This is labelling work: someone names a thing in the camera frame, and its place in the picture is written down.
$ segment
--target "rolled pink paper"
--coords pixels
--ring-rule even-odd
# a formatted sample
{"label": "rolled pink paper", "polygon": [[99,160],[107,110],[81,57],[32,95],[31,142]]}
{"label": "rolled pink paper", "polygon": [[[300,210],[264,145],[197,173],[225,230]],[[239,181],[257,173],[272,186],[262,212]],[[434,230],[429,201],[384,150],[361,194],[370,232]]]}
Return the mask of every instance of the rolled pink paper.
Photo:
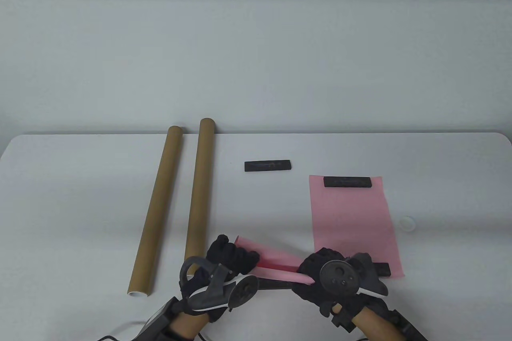
{"label": "rolled pink paper", "polygon": [[296,257],[282,250],[274,249],[270,246],[258,244],[238,236],[234,241],[236,246],[241,246],[245,250],[257,251],[260,254],[260,262],[256,268],[251,271],[251,275],[263,279],[276,279],[278,281],[297,282],[300,284],[313,284],[314,279],[308,275],[297,273],[297,269],[302,263],[300,257]]}
{"label": "rolled pink paper", "polygon": [[303,275],[297,272],[287,272],[285,270],[261,268],[256,266],[251,270],[251,275],[260,277],[262,279],[276,279],[278,281],[298,282],[300,284],[314,284],[315,280],[308,275]]}

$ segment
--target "white wall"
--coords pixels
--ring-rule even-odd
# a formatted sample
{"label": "white wall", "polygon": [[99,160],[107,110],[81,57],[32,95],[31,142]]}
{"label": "white wall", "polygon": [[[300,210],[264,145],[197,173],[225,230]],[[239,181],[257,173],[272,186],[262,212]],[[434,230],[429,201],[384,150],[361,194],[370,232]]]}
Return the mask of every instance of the white wall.
{"label": "white wall", "polygon": [[0,0],[22,132],[497,130],[512,0]]}

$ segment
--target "circular disc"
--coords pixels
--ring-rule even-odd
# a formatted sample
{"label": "circular disc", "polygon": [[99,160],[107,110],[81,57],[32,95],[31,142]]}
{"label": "circular disc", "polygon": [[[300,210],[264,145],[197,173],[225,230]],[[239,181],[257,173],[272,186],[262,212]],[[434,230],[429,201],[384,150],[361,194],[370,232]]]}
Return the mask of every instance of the circular disc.
{"label": "circular disc", "polygon": [[337,259],[322,266],[320,283],[333,295],[355,295],[359,290],[357,272],[349,263]]}

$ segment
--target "pink paper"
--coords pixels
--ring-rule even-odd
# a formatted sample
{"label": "pink paper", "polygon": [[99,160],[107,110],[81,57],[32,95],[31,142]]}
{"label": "pink paper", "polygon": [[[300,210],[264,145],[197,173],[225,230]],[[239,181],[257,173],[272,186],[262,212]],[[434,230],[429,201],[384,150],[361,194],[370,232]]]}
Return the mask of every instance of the pink paper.
{"label": "pink paper", "polygon": [[323,176],[309,176],[309,190],[315,251],[369,253],[389,263],[391,277],[404,276],[382,177],[372,177],[371,188],[326,188]]}
{"label": "pink paper", "polygon": [[251,275],[264,279],[277,279],[279,281],[299,282],[313,284],[314,280],[308,275],[297,273],[298,266],[302,263],[300,257],[290,255],[287,252],[274,249],[270,246],[238,236],[234,243],[245,250],[255,250],[260,254],[260,262],[251,271]]}
{"label": "pink paper", "polygon": [[251,275],[255,275],[262,279],[276,279],[278,281],[298,282],[300,284],[308,285],[315,282],[314,279],[308,275],[303,275],[302,273],[287,272],[279,269],[260,268],[259,266],[256,266],[256,268],[251,270]]}

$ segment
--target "black glove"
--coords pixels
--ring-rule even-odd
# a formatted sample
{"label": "black glove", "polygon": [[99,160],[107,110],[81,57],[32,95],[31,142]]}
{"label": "black glove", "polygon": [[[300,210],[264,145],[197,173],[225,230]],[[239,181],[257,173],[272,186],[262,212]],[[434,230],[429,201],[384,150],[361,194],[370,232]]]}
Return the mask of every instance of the black glove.
{"label": "black glove", "polygon": [[[247,275],[254,269],[260,260],[260,255],[257,252],[250,251],[236,246],[226,235],[219,235],[217,239],[211,244],[210,249],[206,253],[206,259],[214,264],[223,264],[232,271],[226,278],[230,281],[238,274]],[[203,268],[199,268],[189,281],[181,287],[183,298],[186,299],[196,290],[208,286],[210,284],[210,275]],[[226,308],[213,309],[208,311],[210,322],[217,321],[220,316],[226,311]],[[184,305],[184,312],[191,315],[201,314],[187,309],[186,303]]]}
{"label": "black glove", "polygon": [[347,297],[327,292],[320,283],[320,270],[326,262],[333,259],[345,260],[345,257],[341,253],[327,248],[322,248],[318,252],[309,255],[297,271],[312,277],[315,283],[312,285],[293,284],[293,292],[300,298],[318,306],[320,313],[325,317],[331,314],[332,307],[337,303],[342,306],[342,310],[346,311],[351,318],[355,317],[365,306],[383,304],[386,307],[384,301],[368,295],[359,294]]}

